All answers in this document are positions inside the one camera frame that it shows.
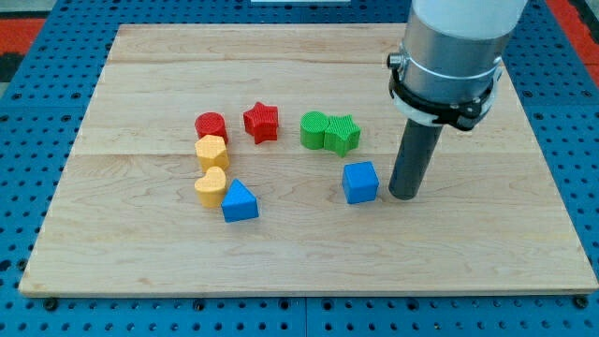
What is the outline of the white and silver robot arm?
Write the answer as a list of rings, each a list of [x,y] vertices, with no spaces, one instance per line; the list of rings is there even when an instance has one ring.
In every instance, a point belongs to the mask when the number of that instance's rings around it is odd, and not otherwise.
[[[488,113],[526,0],[414,0],[387,57],[393,104],[419,125],[473,129]]]

